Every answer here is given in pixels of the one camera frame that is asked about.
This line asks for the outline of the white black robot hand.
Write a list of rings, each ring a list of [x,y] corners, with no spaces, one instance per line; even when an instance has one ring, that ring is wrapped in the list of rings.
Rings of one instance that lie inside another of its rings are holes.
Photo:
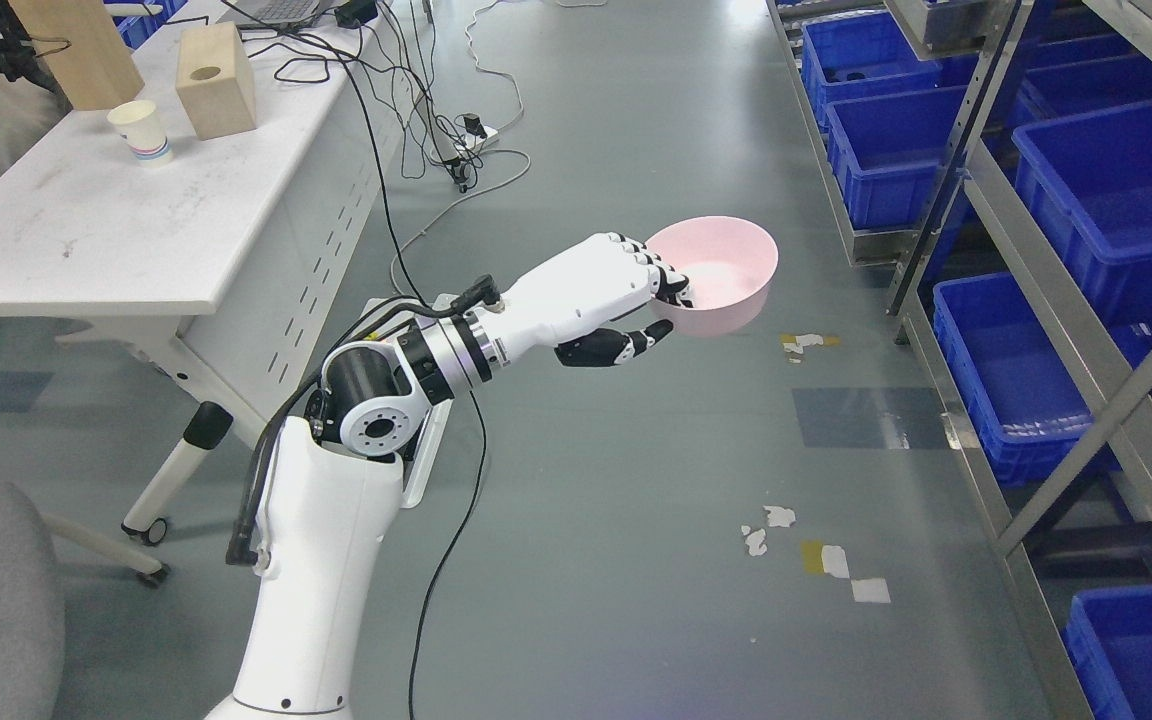
[[[641,331],[608,328],[652,300],[692,306],[690,279],[644,243],[596,233],[520,276],[500,296],[500,310],[479,311],[475,323],[502,365],[548,347],[566,366],[616,366],[672,332],[668,319]]]

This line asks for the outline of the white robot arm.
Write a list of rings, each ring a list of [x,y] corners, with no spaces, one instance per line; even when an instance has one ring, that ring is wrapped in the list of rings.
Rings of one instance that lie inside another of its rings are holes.
[[[473,306],[484,275],[444,306],[381,300],[280,409],[255,450],[227,550],[260,579],[250,638],[212,719],[348,719],[361,620],[397,511],[420,501],[454,395],[483,381]]]

